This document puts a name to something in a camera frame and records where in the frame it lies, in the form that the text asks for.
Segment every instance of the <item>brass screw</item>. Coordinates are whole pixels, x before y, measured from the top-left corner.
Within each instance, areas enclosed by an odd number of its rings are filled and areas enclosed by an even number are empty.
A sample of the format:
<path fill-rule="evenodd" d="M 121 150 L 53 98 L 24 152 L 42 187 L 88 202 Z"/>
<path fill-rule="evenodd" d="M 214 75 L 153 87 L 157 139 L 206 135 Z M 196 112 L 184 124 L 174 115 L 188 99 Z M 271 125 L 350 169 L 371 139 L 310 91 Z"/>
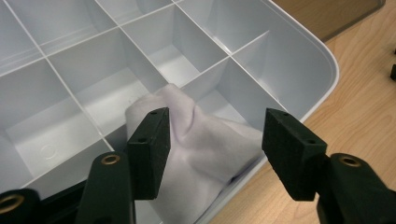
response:
<path fill-rule="evenodd" d="M 102 158 L 101 162 L 104 165 L 111 165 L 117 163 L 120 160 L 120 156 L 118 155 L 108 155 Z"/>
<path fill-rule="evenodd" d="M 352 167 L 360 167 L 361 163 L 355 159 L 353 159 L 352 157 L 348 157 L 348 156 L 343 156 L 340 158 L 340 162 L 348 165 L 348 166 L 352 166 Z"/>
<path fill-rule="evenodd" d="M 13 203 L 7 205 L 7 206 L 2 206 L 2 203 L 6 203 L 8 201 L 13 200 Z M 0 214 L 4 214 L 7 212 L 10 212 L 20 206 L 24 201 L 24 197 L 20 194 L 11 194 L 8 195 L 5 198 L 0 199 Z"/>

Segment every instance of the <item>white cloth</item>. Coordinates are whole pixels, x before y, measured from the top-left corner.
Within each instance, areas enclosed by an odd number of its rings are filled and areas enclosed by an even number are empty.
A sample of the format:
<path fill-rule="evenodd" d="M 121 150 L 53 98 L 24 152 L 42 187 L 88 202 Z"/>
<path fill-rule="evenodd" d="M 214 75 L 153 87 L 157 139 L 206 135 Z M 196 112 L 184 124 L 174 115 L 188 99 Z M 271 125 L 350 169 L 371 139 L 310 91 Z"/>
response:
<path fill-rule="evenodd" d="M 151 205 L 164 223 L 195 222 L 230 180 L 262 154 L 262 133 L 209 116 L 175 85 L 126 110 L 128 139 L 151 110 L 169 107 L 171 150 L 158 198 Z"/>

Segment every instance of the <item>storage tray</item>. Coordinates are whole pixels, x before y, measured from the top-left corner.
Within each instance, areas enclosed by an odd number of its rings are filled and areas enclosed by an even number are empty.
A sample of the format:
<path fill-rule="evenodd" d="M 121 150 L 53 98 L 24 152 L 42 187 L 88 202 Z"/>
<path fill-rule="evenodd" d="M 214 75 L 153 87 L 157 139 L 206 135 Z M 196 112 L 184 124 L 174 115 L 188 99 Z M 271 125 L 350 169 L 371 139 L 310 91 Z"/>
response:
<path fill-rule="evenodd" d="M 304 121 L 337 79 L 326 47 L 268 0 L 2 0 L 0 192 L 46 198 L 85 179 L 96 156 L 125 146 L 125 109 L 168 83 L 262 131 L 266 107 Z M 137 221 L 161 223 L 144 202 Z"/>

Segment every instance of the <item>wooden table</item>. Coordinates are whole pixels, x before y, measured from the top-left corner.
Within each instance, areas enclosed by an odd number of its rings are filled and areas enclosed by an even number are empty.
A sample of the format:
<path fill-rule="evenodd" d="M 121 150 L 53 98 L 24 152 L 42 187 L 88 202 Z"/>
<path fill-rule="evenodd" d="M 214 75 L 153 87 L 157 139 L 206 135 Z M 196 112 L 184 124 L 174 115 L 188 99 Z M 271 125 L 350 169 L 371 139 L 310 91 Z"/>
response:
<path fill-rule="evenodd" d="M 396 0 L 326 45 L 340 80 L 304 124 L 328 143 L 328 155 L 360 157 L 396 189 L 396 82 L 389 78 L 396 63 Z M 316 205 L 293 201 L 266 163 L 211 223 L 318 223 Z"/>

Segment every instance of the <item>white plastic compartment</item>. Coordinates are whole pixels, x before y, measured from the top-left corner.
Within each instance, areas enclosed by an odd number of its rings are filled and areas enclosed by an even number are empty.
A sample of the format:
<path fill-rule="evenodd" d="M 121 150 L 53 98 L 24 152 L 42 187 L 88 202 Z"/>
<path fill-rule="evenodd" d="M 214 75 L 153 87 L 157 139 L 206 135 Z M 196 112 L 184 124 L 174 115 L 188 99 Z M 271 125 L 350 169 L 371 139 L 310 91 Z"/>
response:
<path fill-rule="evenodd" d="M 178 4 L 228 53 L 267 31 L 271 23 L 256 0 L 184 0 Z"/>
<path fill-rule="evenodd" d="M 1 190 L 27 183 L 100 139 L 44 60 L 0 77 L 0 105 Z"/>
<path fill-rule="evenodd" d="M 265 14 L 271 21 L 278 17 L 270 10 Z M 294 117 L 306 119 L 336 80 L 324 74 L 335 74 L 336 68 L 323 60 L 322 46 L 300 32 L 293 24 L 278 21 L 233 57 Z"/>
<path fill-rule="evenodd" d="M 304 121 L 338 79 L 324 45 L 271 1 L 96 1 L 0 3 L 0 192 L 45 198 L 86 178 L 93 158 L 124 148 L 124 109 L 167 83 L 209 114 L 262 130 L 266 107 Z M 161 223 L 141 202 L 137 220 Z"/>
<path fill-rule="evenodd" d="M 125 109 L 167 84 L 119 29 L 49 57 L 103 134 L 125 124 Z"/>
<path fill-rule="evenodd" d="M 0 76 L 40 57 L 32 40 L 0 1 Z"/>
<path fill-rule="evenodd" d="M 206 113 L 261 131 L 266 107 L 286 110 L 232 59 L 216 64 L 182 90 Z"/>
<path fill-rule="evenodd" d="M 46 54 L 70 47 L 116 25 L 94 0 L 5 2 Z"/>
<path fill-rule="evenodd" d="M 172 4 L 172 0 L 96 0 L 117 24 L 137 19 L 161 7 Z"/>
<path fill-rule="evenodd" d="M 227 56 L 176 6 L 122 28 L 164 77 L 179 87 Z"/>

